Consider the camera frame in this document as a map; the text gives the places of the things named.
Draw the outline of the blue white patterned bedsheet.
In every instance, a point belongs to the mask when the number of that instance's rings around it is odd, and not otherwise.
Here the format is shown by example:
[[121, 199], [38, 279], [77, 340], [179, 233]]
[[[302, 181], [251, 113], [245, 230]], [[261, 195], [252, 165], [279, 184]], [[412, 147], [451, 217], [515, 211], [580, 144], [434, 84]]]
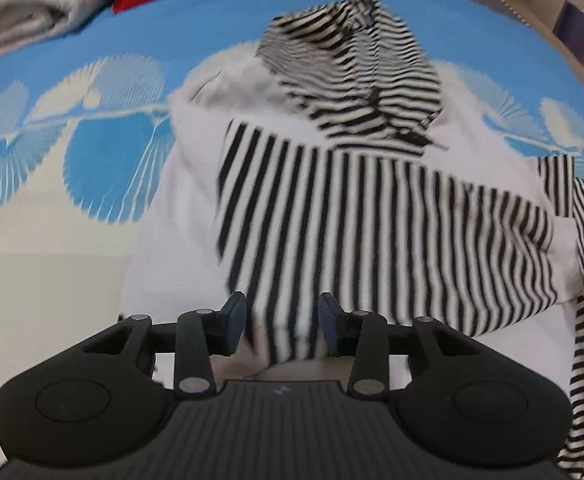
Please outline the blue white patterned bedsheet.
[[[155, 0], [0, 61], [0, 385], [120, 318], [150, 316], [124, 313], [122, 290], [175, 143], [169, 96], [205, 58], [260, 40], [277, 16], [336, 1]], [[405, 14], [379, 1], [438, 60]], [[508, 146], [570, 155], [584, 179], [584, 116], [553, 101], [533, 112], [497, 86], [541, 131], [509, 133]], [[328, 354], [238, 375], [241, 347], [242, 337], [235, 356], [214, 359], [219, 382], [345, 376]]]

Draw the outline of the purple box by wall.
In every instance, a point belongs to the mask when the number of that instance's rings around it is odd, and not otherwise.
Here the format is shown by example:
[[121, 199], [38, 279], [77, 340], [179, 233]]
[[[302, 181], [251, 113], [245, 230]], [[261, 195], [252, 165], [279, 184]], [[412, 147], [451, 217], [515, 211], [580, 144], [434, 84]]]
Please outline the purple box by wall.
[[584, 11], [565, 0], [553, 27], [556, 38], [584, 65]]

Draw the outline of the black white striped hoodie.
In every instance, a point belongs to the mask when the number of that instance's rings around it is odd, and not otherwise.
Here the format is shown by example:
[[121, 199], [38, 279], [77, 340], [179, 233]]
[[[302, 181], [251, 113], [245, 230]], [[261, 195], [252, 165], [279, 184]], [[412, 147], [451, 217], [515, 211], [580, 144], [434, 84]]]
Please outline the black white striped hoodie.
[[168, 99], [175, 143], [122, 290], [173, 322], [246, 299], [238, 375], [328, 350], [317, 301], [393, 324], [431, 316], [555, 378], [558, 463], [584, 479], [584, 179], [524, 107], [431, 60], [379, 0], [277, 16]]

